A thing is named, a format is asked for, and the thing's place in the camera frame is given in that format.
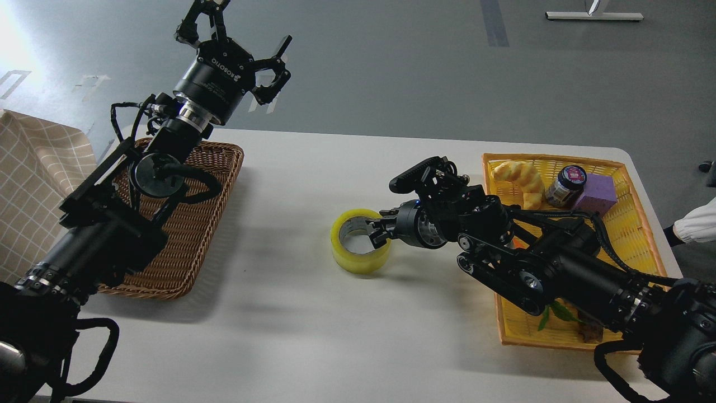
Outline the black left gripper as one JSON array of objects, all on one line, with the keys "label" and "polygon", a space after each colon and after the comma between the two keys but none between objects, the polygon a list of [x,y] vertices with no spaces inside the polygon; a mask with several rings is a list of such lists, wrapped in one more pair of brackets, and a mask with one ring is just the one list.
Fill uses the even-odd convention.
[{"label": "black left gripper", "polygon": [[[190,100],[212,115],[211,122],[225,125],[248,90],[259,105],[272,103],[283,90],[291,72],[283,56],[293,41],[290,34],[279,44],[276,53],[255,61],[255,79],[241,66],[254,61],[254,56],[226,34],[223,12],[230,1],[192,1],[187,15],[175,32],[177,43],[188,44],[197,50],[195,60],[176,84],[172,93],[179,99]],[[197,18],[207,15],[211,39],[200,42]],[[272,72],[269,84],[262,85],[259,72]]]}]

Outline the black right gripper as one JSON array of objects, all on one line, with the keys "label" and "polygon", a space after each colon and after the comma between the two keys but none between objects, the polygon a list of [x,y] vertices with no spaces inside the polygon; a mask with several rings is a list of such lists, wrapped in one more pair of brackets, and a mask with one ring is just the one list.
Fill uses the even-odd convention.
[{"label": "black right gripper", "polygon": [[419,200],[404,202],[397,209],[380,210],[378,215],[366,219],[366,224],[374,228],[368,234],[373,248],[382,248],[393,239],[424,249],[440,249],[448,242],[430,222]]}]

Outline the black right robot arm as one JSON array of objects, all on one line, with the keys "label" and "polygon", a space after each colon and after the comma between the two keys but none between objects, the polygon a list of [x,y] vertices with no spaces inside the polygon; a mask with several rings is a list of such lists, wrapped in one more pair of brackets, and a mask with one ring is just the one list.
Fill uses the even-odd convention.
[{"label": "black right robot arm", "polygon": [[388,240],[425,249],[457,243],[459,268],[527,314],[558,298],[621,339],[599,344],[596,368],[630,402],[647,402],[607,364],[636,350],[647,380],[667,402],[714,401],[714,284],[650,275],[614,251],[598,214],[523,210],[504,205],[458,175],[455,163],[430,157],[394,177],[397,194],[417,199],[365,220],[375,249]]}]

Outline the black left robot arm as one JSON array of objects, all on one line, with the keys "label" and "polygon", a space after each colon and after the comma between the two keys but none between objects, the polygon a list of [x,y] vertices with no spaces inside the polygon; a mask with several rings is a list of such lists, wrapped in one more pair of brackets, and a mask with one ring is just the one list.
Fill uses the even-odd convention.
[{"label": "black left robot arm", "polygon": [[28,402],[43,385],[51,401],[93,388],[119,339],[110,318],[79,318],[100,285],[120,285],[168,244],[164,225],[180,205],[213,199],[223,186],[187,164],[190,153],[225,125],[247,94],[274,101],[291,74],[276,53],[256,59],[226,33],[227,1],[194,1],[177,26],[195,59],[171,95],[118,102],[110,122],[119,144],[64,199],[68,232],[15,285],[2,285],[2,401]]}]

